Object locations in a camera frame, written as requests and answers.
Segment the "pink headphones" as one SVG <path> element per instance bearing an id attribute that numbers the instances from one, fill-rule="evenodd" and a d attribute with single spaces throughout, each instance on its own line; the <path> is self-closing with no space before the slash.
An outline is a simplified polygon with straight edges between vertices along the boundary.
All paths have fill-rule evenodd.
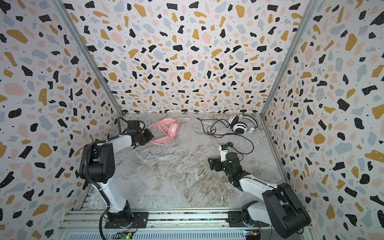
<path id="1" fill-rule="evenodd" d="M 149 126 L 149 129 L 157 129 L 162 135 L 159 139 L 152 139 L 150 142 L 157 146 L 162 146 L 168 144 L 171 140 L 173 140 L 180 128 L 179 120 L 190 120 L 190 118 L 165 118 L 157 123 L 154 123 Z"/>

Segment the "white black headphones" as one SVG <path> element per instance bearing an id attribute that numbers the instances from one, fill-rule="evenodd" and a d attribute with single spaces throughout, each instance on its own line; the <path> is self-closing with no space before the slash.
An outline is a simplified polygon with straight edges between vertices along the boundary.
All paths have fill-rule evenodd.
<path id="1" fill-rule="evenodd" d="M 248 127 L 243 120 L 247 120 L 251 122 L 251 126 Z M 242 135 L 246 132 L 253 133 L 257 128 L 259 124 L 256 121 L 256 119 L 252 116 L 248 115 L 233 115 L 229 119 L 229 127 L 228 129 L 231 129 L 233 132 L 235 132 L 238 135 Z"/>

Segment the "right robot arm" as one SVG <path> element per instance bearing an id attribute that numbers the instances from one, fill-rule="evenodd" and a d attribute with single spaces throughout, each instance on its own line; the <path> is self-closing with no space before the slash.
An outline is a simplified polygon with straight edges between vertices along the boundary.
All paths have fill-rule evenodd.
<path id="1" fill-rule="evenodd" d="M 230 227 L 257 227 L 257 236 L 262 224 L 267 224 L 287 239 L 311 224 L 308 212 L 289 184 L 271 184 L 254 177 L 243 170 L 238 155 L 233 152 L 227 153 L 224 161 L 209 158 L 208 163 L 211 170 L 224 172 L 233 187 L 257 198 L 243 205 L 240 211 L 228 213 Z"/>

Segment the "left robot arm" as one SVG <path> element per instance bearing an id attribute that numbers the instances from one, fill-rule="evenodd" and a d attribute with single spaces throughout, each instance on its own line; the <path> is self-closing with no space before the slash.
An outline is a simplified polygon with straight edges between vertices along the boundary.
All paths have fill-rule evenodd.
<path id="1" fill-rule="evenodd" d="M 106 226 L 127 228 L 134 223 L 128 200 L 121 194 L 114 174 L 115 154 L 128 147 L 144 146 L 154 137 L 143 121 L 118 118 L 118 134 L 106 140 L 86 144 L 83 149 L 79 176 L 85 187 L 92 185 L 106 203 L 101 219 Z"/>

